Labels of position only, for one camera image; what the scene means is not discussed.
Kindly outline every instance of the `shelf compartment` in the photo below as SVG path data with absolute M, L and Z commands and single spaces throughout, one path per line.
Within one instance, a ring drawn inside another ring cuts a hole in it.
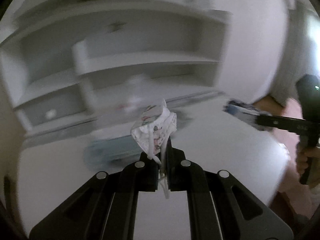
M 77 74 L 87 74 L 104 69 L 143 64 L 210 64 L 217 60 L 184 51 L 143 51 L 120 53 L 104 57 L 89 58 L 85 41 L 73 47 Z
M 229 14 L 225 11 L 210 10 L 207 12 L 199 11 L 187 6 L 179 5 L 166 1 L 154 1 L 154 0 L 140 0 L 129 2 L 110 2 L 110 0 L 90 0 L 83 2 L 75 2 L 61 6 L 59 8 L 43 11 L 39 17 L 31 18 L 25 25 L 21 26 L 18 30 L 14 31 L 8 36 L 4 43 L 8 41 L 17 41 L 26 37 L 32 32 L 40 30 L 46 26 L 52 25 L 56 22 L 68 20 L 72 17 L 88 15 L 93 13 L 103 13 L 110 11 L 132 11 L 143 10 L 147 12 L 166 12 L 173 13 L 181 16 L 193 17 L 197 19 L 210 20 L 212 22 L 218 22 L 226 24 L 228 23 Z
M 212 90 L 217 63 L 209 65 L 139 65 L 119 67 L 88 74 L 96 98 L 96 110 L 114 111 L 137 93 L 145 104 Z M 136 87 L 126 80 L 144 74 L 148 78 Z
M 200 82 L 194 75 L 181 75 L 171 77 L 160 77 L 151 80 L 153 86 L 141 90 L 139 97 L 146 102 L 159 102 L 161 99 L 171 99 L 198 92 L 212 90 Z M 126 87 L 124 84 L 115 85 L 99 90 L 95 90 L 98 109 L 119 108 L 127 103 Z
M 86 107 L 79 87 L 71 86 L 29 101 L 19 109 L 24 111 L 31 126 L 37 126 L 61 117 L 85 112 Z
M 46 94 L 76 85 L 77 83 L 78 81 L 73 69 L 67 69 L 41 78 L 27 86 L 16 107 Z
M 201 21 L 191 17 L 140 10 L 100 15 L 94 22 L 95 26 L 84 26 L 86 36 L 79 43 L 79 47 L 82 46 L 79 52 L 84 54 L 85 59 L 150 51 L 195 52 L 202 27 Z M 74 24 L 68 25 L 68 39 L 73 39 Z M 59 41 L 64 40 L 66 43 L 66 37 L 62 33 L 57 35 L 60 36 Z

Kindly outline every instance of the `white shelf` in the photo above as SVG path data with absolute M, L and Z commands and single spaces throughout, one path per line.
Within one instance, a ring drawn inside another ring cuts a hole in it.
M 97 108 L 112 110 L 112 108 L 125 104 L 127 89 L 125 84 L 121 84 L 95 90 Z M 213 87 L 202 85 L 202 82 L 194 75 L 170 76 L 154 78 L 148 84 L 141 84 L 138 96 L 143 99 L 143 102 L 149 104 L 163 98 L 171 99 L 213 89 Z
M 18 41 L 32 32 L 71 17 L 91 13 L 124 10 L 167 12 L 181 16 L 194 17 L 202 20 L 212 20 L 224 24 L 228 22 L 229 18 L 228 12 L 225 11 L 200 11 L 194 8 L 166 1 L 140 0 L 131 2 L 110 2 L 109 0 L 90 0 L 69 4 L 60 8 L 56 8 L 54 10 L 45 11 L 38 19 L 33 19 L 25 26 L 22 26 L 17 31 L 12 33 L 1 43 L 1 45 L 6 44 L 8 41 Z
M 50 76 L 41 78 L 28 85 L 26 92 L 19 99 L 15 107 L 20 106 L 32 99 L 39 98 L 51 92 L 77 84 L 73 69 L 67 69 Z
M 217 60 L 183 51 L 144 51 L 121 53 L 91 59 L 76 60 L 77 73 L 87 74 L 99 70 L 142 64 L 210 64 Z
M 70 125 L 77 125 L 83 122 L 91 121 L 96 119 L 94 115 L 87 115 L 86 113 L 78 113 L 73 115 L 68 115 L 65 117 L 61 117 L 59 119 L 55 119 L 46 123 L 42 123 L 40 125 L 36 125 L 32 128 L 32 130 L 27 131 L 26 137 L 31 137 L 36 134 L 41 134 L 44 132 L 50 132 L 62 129 L 64 127 L 68 127 Z

